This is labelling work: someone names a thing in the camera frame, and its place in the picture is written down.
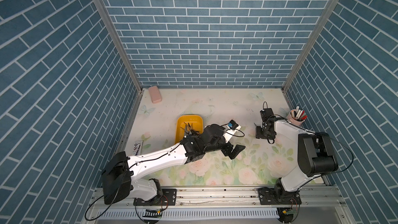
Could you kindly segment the yellow plastic storage box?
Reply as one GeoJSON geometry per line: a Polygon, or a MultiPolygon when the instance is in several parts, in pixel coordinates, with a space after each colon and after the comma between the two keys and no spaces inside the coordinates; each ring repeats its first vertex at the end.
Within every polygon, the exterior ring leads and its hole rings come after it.
{"type": "Polygon", "coordinates": [[[199,115],[183,115],[177,120],[175,143],[191,135],[203,133],[203,119],[199,115]]]}

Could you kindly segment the large black scissors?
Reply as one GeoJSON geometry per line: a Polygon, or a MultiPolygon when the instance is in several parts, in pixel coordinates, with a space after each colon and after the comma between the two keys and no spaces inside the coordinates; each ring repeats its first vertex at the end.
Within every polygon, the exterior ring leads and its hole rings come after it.
{"type": "Polygon", "coordinates": [[[185,127],[184,127],[184,137],[189,137],[189,136],[196,136],[199,135],[200,132],[196,131],[193,129],[193,126],[190,123],[184,123],[185,127]]]}

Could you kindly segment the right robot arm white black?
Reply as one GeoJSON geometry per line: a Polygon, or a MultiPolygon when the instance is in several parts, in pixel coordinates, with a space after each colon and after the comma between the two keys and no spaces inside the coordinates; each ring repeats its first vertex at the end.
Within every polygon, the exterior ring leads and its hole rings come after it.
{"type": "Polygon", "coordinates": [[[274,188],[258,189],[262,205],[300,205],[301,188],[315,178],[339,168],[331,138],[324,132],[313,132],[273,113],[271,108],[260,111],[262,124],[256,127],[256,138],[275,144],[284,138],[296,147],[297,165],[279,178],[274,188]]]}

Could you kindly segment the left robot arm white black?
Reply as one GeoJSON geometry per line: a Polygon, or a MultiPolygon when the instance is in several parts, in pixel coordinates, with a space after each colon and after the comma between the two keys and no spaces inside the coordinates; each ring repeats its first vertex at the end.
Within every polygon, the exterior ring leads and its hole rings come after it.
{"type": "Polygon", "coordinates": [[[225,125],[208,125],[201,134],[187,135],[179,143],[163,150],[139,156],[127,156],[124,151],[115,154],[101,172],[104,203],[112,205],[128,196],[146,202],[158,201],[163,196],[159,181],[144,180],[145,176],[197,162],[213,151],[221,151],[233,160],[245,149],[244,145],[230,143],[240,129],[240,125],[231,120],[225,125]]]}

